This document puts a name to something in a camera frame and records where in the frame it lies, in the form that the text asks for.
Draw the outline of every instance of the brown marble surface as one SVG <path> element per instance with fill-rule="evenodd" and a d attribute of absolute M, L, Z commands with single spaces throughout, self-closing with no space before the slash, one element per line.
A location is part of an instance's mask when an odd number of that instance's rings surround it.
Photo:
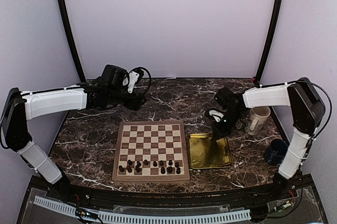
<path fill-rule="evenodd" d="M 147 103 L 137 112 L 123 106 L 107 111 L 71 111 L 50 157 L 65 171 L 72 184 L 107 190 L 209 192 L 270 183 L 276 167 L 267 165 L 263 154 L 273 139 L 281 138 L 271 118 L 255 137 L 246 134 L 244 129 L 235 130 L 229 136 L 234 159 L 231 168 L 190 170 L 190 182 L 180 184 L 115 184 L 112 181 L 121 121 L 182 120 L 188 140 L 191 133 L 211 132 L 211 121 L 204 116 L 204 111 L 221 109 L 213 97 L 223 86 L 240 92 L 253 87 L 253 84 L 248 79 L 154 79 L 146 95 Z"/>

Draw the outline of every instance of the gold plate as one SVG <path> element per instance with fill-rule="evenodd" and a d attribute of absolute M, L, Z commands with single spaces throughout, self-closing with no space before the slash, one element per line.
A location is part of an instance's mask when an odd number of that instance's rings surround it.
<path fill-rule="evenodd" d="M 213 141 L 211 133 L 193 133 L 189 148 L 191 169 L 219 169 L 233 165 L 227 137 Z"/>

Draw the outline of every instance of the white wall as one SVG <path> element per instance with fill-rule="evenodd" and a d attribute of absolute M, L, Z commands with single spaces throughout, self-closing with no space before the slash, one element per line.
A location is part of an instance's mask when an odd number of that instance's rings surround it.
<path fill-rule="evenodd" d="M 156 77 L 253 77 L 274 0 L 67 0 L 88 78 L 105 64 Z"/>
<path fill-rule="evenodd" d="M 0 0 L 0 110 L 12 87 L 43 90 L 78 82 L 57 0 Z M 28 124 L 48 151 L 64 114 Z M 0 148 L 0 222 L 16 223 L 32 172 L 11 150 Z"/>
<path fill-rule="evenodd" d="M 262 82 L 277 83 L 307 76 L 327 90 L 336 106 L 336 69 L 337 0 L 283 0 Z M 290 137 L 293 122 L 290 109 L 282 108 L 276 111 Z M 336 110 L 330 124 L 314 144 L 304 166 L 304 171 L 313 175 L 329 223 L 337 223 L 335 113 Z"/>

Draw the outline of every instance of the wooden chessboard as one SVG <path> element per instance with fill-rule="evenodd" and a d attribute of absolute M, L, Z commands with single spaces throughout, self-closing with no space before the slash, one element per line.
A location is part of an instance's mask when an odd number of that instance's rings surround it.
<path fill-rule="evenodd" d="M 126 170 L 131 160 L 132 172 Z M 173 172 L 168 173 L 169 161 L 173 162 Z M 141 171 L 136 172 L 137 161 Z M 165 173 L 161 174 L 160 161 L 164 162 Z M 179 163 L 181 173 L 176 173 L 175 163 Z M 182 121 L 121 122 L 118 133 L 112 180 L 114 182 L 184 182 L 189 181 L 184 123 Z"/>

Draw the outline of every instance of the mug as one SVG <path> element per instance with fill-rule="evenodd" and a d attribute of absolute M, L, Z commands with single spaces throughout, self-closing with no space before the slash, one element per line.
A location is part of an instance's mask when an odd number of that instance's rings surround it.
<path fill-rule="evenodd" d="M 263 124 L 270 116 L 270 109 L 268 106 L 256 107 L 250 110 L 249 123 L 245 130 L 249 135 L 257 135 Z"/>

